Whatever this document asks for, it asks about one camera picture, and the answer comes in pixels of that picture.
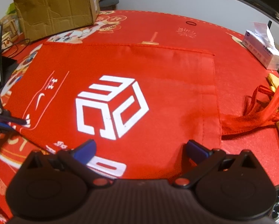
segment table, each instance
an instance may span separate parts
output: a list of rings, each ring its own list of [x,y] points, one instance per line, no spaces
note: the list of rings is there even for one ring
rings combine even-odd
[[[215,55],[215,80],[221,114],[242,115],[245,96],[262,84],[268,86],[266,70],[239,41],[242,34],[193,18],[142,11],[102,11],[94,26],[52,36],[56,43],[119,43],[174,46],[207,51]],[[3,105],[12,94],[46,39],[19,54],[19,67],[3,89]],[[224,138],[221,148],[238,154],[250,149],[275,185],[279,184],[279,136],[275,127],[233,138]],[[0,135],[0,208],[11,216],[4,199],[6,187],[31,150],[37,149],[19,135]]]

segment black cable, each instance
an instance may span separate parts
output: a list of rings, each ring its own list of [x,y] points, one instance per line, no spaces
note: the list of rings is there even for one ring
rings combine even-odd
[[[269,20],[268,25],[267,25],[269,29],[270,29],[271,25],[272,25],[272,21]]]
[[[197,26],[197,24],[195,22],[192,22],[192,21],[187,21],[186,22],[188,25],[193,25],[193,26]]]
[[[21,50],[19,51],[16,55],[13,55],[9,58],[14,58],[15,56],[18,56],[21,52],[23,52],[29,45],[30,45],[30,39],[24,39],[24,40],[28,40],[29,42],[27,43],[27,45]]]
[[[3,41],[2,41],[2,43],[3,43],[4,41],[9,41],[9,42],[13,43],[13,42],[12,42],[11,40],[9,40],[9,39],[5,39],[5,40],[3,40]],[[14,45],[14,44],[12,44],[11,46],[6,47],[6,48],[5,48],[5,49],[3,49],[1,52],[3,53],[5,50],[7,50],[7,49],[11,48],[13,45]],[[10,54],[9,56],[14,55],[14,54],[15,54],[15,53],[19,50],[19,48],[18,48],[17,44],[16,44],[15,46],[16,46],[16,50],[15,50],[15,52],[13,52],[12,54]]]
[[[20,43],[22,43],[23,41],[28,41],[28,43],[25,45],[25,47],[21,50],[21,51],[19,51],[16,55],[14,55],[18,50],[19,50],[19,48],[18,48],[18,44],[20,44]],[[12,45],[10,45],[10,46],[8,46],[8,47],[6,47],[6,48],[4,48],[3,50],[2,50],[2,52],[4,52],[6,49],[9,49],[9,48],[11,48],[11,47],[13,47],[13,46],[16,46],[16,51],[15,52],[13,52],[12,54],[10,54],[9,56],[8,56],[8,58],[14,58],[15,56],[18,56],[21,52],[23,52],[24,50],[25,50],[25,48],[26,47],[28,47],[29,46],[29,44],[30,44],[30,39],[23,39],[23,40],[20,40],[20,41],[18,41],[18,42],[16,42],[16,43],[14,43],[14,44],[12,44]]]
[[[23,39],[23,40],[20,40],[20,41],[18,41],[18,42],[16,42],[16,43],[14,43],[14,44],[12,44],[12,45],[10,45],[10,46],[4,48],[2,52],[4,52],[6,49],[11,48],[11,47],[14,46],[14,45],[20,44],[22,41],[25,41],[25,40],[28,40],[28,45],[29,45],[30,39]]]

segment screw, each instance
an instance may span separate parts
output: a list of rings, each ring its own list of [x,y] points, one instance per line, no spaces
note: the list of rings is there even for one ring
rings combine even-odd
[[[175,180],[175,184],[179,186],[186,186],[189,185],[190,181],[186,178],[179,178]]]
[[[94,179],[93,184],[96,186],[105,186],[109,184],[109,181],[108,179],[105,178],[98,178],[98,179]]]

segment red bag handle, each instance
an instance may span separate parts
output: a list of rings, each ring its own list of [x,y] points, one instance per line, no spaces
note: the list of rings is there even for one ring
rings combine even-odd
[[[268,96],[273,96],[268,106],[261,111],[256,112],[256,101],[258,92]],[[260,85],[253,95],[250,105],[247,108],[246,115],[233,116],[222,115],[222,135],[234,135],[245,133],[259,127],[271,126],[279,121],[279,87],[274,93],[269,88]]]

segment white cube logo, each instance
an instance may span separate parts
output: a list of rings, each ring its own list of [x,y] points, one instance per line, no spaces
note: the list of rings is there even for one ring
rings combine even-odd
[[[99,94],[90,92],[81,92],[75,99],[76,102],[76,120],[77,120],[77,130],[90,135],[95,135],[95,129],[91,125],[85,124],[83,107],[90,107],[95,109],[100,109],[102,114],[102,119],[104,123],[104,129],[100,129],[100,136],[110,140],[116,140],[115,130],[113,122],[111,120],[111,115],[114,119],[115,127],[117,130],[118,137],[121,138],[125,133],[127,133],[148,111],[149,107],[145,100],[144,95],[140,89],[140,86],[134,78],[125,77],[115,77],[115,76],[102,76],[100,81],[117,82],[121,83],[120,86],[114,87],[105,84],[92,84],[89,86],[90,89],[101,90],[110,92],[109,94]],[[125,100],[120,106],[118,106],[111,114],[109,111],[110,102],[119,93],[124,91],[127,87],[132,86],[135,96],[139,102],[140,109],[131,116],[129,120],[123,124],[121,114],[134,103],[134,96],[130,96]]]

